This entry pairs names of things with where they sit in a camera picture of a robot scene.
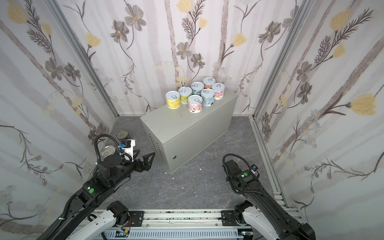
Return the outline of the blue labelled tin can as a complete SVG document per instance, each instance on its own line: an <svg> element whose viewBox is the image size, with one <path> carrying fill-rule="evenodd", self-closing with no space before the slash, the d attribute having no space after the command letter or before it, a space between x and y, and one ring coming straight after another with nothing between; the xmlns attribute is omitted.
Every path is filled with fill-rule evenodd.
<svg viewBox="0 0 384 240"><path fill-rule="evenodd" d="M105 146L101 152L100 155L102 158L106 158L108 156L118 155L117 149L114 146Z"/></svg>

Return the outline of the orange labelled can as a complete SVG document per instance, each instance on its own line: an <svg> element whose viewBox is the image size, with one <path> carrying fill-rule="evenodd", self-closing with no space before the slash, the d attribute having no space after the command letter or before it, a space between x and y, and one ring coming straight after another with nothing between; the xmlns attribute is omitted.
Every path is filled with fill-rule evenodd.
<svg viewBox="0 0 384 240"><path fill-rule="evenodd" d="M212 85L216 83L216 79L212 77L206 77L203 79L204 89L211 89Z"/></svg>

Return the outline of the light blue can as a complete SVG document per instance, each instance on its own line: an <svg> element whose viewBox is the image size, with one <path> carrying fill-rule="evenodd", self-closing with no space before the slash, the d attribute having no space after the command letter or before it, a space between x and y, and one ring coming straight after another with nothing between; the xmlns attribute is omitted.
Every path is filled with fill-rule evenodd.
<svg viewBox="0 0 384 240"><path fill-rule="evenodd" d="M201 91L201 97L203 99L203 106L212 106L215 101L215 91L212 89L203 89Z"/></svg>

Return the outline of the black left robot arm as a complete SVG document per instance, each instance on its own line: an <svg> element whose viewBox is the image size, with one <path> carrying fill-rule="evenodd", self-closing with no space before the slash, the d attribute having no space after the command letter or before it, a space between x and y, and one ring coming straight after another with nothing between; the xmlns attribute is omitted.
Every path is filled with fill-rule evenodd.
<svg viewBox="0 0 384 240"><path fill-rule="evenodd" d="M117 155L106 157L97 165L96 175L68 199L62 214L38 239L66 239L89 214L116 192L118 185L129 178L133 172L149 171L155 155L153 152L144 155L142 161L128 162Z"/></svg>

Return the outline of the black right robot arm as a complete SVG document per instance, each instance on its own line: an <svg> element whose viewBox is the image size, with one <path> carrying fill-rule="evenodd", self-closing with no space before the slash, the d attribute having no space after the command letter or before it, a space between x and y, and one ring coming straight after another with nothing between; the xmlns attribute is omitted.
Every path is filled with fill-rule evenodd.
<svg viewBox="0 0 384 240"><path fill-rule="evenodd" d="M232 191L246 195L251 206L241 210L244 222L252 226L267 240L315 240L314 229L292 217L265 191L252 170L241 170L233 160L223 161L223 169Z"/></svg>

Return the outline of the pink labelled white-lid can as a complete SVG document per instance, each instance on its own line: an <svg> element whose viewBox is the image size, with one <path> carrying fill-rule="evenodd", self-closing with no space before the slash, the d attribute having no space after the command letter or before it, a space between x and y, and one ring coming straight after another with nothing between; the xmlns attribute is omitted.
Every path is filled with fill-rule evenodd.
<svg viewBox="0 0 384 240"><path fill-rule="evenodd" d="M203 99L199 95L191 95L188 97L188 110L191 113L200 113L203 107Z"/></svg>

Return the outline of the yellow labelled can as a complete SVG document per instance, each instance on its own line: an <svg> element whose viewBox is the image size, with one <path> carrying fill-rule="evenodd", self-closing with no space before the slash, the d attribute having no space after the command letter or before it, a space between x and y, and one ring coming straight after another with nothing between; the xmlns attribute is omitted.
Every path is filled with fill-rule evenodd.
<svg viewBox="0 0 384 240"><path fill-rule="evenodd" d="M167 107L169 109L178 109L181 105L180 93L177 91L169 91L166 93Z"/></svg>

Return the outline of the dark blue tomato can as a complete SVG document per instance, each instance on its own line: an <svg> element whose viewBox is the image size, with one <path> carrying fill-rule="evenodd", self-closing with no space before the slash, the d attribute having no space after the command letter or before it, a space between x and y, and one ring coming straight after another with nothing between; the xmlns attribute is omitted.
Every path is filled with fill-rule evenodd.
<svg viewBox="0 0 384 240"><path fill-rule="evenodd" d="M126 131L126 130L120 130L118 133L117 133L117 138L122 141L122 140L128 140L130 139L130 135L129 133Z"/></svg>

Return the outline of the green labelled can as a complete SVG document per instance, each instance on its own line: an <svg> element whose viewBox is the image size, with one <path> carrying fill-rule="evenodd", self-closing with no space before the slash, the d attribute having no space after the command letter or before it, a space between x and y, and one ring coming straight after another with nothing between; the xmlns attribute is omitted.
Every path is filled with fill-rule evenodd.
<svg viewBox="0 0 384 240"><path fill-rule="evenodd" d="M179 89L181 104L187 105L188 104L188 98L189 98L189 96L192 95L192 93L193 93L193 91L190 87L181 87Z"/></svg>

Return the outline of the teal labelled white-lid can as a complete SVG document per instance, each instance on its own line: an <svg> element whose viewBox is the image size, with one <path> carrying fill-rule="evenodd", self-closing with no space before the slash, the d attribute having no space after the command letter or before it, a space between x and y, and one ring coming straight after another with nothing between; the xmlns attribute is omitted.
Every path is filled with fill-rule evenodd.
<svg viewBox="0 0 384 240"><path fill-rule="evenodd" d="M202 90L205 88L204 83L194 82L191 84L192 95L201 95Z"/></svg>

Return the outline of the pink fruit labelled can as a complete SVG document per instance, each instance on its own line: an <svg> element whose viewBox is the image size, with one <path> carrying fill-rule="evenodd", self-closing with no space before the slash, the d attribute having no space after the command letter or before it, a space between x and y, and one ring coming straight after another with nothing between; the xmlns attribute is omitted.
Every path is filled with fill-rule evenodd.
<svg viewBox="0 0 384 240"><path fill-rule="evenodd" d="M226 89L225 85L221 83L215 83L212 85L212 90L215 92L214 98L216 101L223 99L225 89Z"/></svg>

